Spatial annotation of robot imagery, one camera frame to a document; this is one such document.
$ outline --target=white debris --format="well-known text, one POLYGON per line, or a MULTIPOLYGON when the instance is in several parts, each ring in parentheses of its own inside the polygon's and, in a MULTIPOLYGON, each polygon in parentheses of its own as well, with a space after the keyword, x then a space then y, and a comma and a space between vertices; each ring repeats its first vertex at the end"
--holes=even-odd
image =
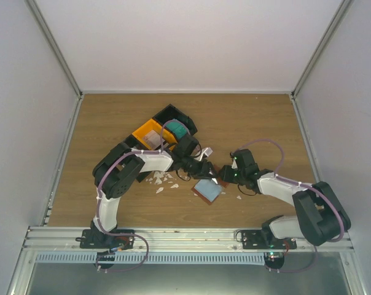
POLYGON ((161 178, 161 177, 163 177, 164 176, 164 174, 165 174, 165 172, 159 172, 159 171, 156 171, 156 172, 154 172, 154 178, 161 178))

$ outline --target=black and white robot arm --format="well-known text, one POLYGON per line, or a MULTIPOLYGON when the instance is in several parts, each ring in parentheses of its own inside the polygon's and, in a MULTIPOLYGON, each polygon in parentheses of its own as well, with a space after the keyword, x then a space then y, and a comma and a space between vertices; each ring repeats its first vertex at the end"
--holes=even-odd
POLYGON ((259 170, 248 149, 234 152, 232 158, 232 165, 224 166, 219 172, 222 180, 246 186, 257 194, 271 195, 295 207, 296 216, 276 216, 264 224, 264 231, 268 231, 267 244, 274 239, 303 237, 319 246, 326 241, 334 242, 334 237, 351 227, 348 215, 327 183, 301 183, 271 170, 259 170))

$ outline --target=wooden platform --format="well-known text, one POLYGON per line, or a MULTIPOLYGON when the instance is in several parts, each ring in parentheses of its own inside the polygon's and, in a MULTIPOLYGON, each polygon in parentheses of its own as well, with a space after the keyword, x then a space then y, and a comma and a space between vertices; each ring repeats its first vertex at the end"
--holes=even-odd
MULTIPOLYGON (((285 150, 280 174, 299 181, 313 181, 310 163, 295 112, 287 95, 86 95, 55 197, 50 226, 88 227, 94 217, 96 190, 94 166, 140 125, 167 104, 190 116, 198 128, 195 137, 210 146, 210 161, 222 166, 231 162, 229 152, 257 138, 271 138, 285 150)), ((274 169, 279 150, 269 143, 250 146, 259 167, 274 169)), ((119 226, 165 227, 259 227, 294 208, 266 195, 243 195, 234 184, 211 205, 190 190, 196 181, 171 189, 135 182, 122 197, 119 226), (164 190, 156 194, 159 187, 164 190)))

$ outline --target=orange box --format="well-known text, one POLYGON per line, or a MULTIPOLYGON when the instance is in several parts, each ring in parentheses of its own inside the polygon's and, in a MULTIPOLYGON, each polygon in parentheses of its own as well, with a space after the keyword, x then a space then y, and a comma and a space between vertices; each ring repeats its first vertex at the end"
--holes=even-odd
MULTIPOLYGON (((143 140, 143 138, 150 132, 150 131, 155 131, 157 132, 159 135, 161 134, 161 129, 162 129, 162 126, 157 123, 154 119, 150 119, 148 120, 145 124, 143 124, 142 126, 140 126, 138 129, 136 129, 132 135, 137 139, 139 140, 143 145, 147 146, 150 150, 153 150, 154 147, 150 146, 149 143, 147 143, 146 141, 143 140)), ((176 141, 176 138, 174 137, 174 135, 172 133, 170 133, 168 130, 164 129, 163 130, 163 135, 162 135, 163 139, 167 142, 167 143, 177 143, 176 141)))

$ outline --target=green object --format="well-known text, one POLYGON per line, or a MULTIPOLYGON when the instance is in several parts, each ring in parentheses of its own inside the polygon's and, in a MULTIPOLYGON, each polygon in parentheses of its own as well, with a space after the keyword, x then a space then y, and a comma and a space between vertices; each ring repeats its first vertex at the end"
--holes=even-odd
POLYGON ((185 129, 180 123, 170 122, 166 127, 175 135, 178 140, 187 134, 187 129, 185 129))

